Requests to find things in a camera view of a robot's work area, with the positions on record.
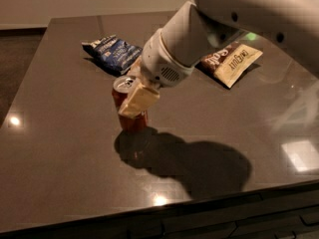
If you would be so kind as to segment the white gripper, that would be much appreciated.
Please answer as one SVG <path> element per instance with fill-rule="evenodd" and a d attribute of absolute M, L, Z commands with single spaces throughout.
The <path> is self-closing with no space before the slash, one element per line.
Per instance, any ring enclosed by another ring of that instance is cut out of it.
<path fill-rule="evenodd" d="M 149 38 L 143 47 L 141 58 L 137 58 L 128 70 L 128 76 L 140 78 L 144 76 L 153 83 L 164 88 L 171 88 L 178 85 L 193 72 L 194 67 L 186 67 L 175 60 L 168 52 L 161 36 L 161 28 Z M 119 115 L 133 119 L 149 107 L 155 104 L 160 98 L 160 92 L 138 83 L 129 91 L 119 109 Z"/>

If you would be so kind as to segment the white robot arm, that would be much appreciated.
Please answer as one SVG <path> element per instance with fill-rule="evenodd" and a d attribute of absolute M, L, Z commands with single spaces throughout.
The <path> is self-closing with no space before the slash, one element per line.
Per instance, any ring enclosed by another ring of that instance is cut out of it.
<path fill-rule="evenodd" d="M 187 78 L 199 60 L 246 32 L 269 40 L 313 75 L 319 71 L 319 0 L 191 0 L 145 43 L 132 72 L 142 82 L 119 114 L 133 118 Z"/>

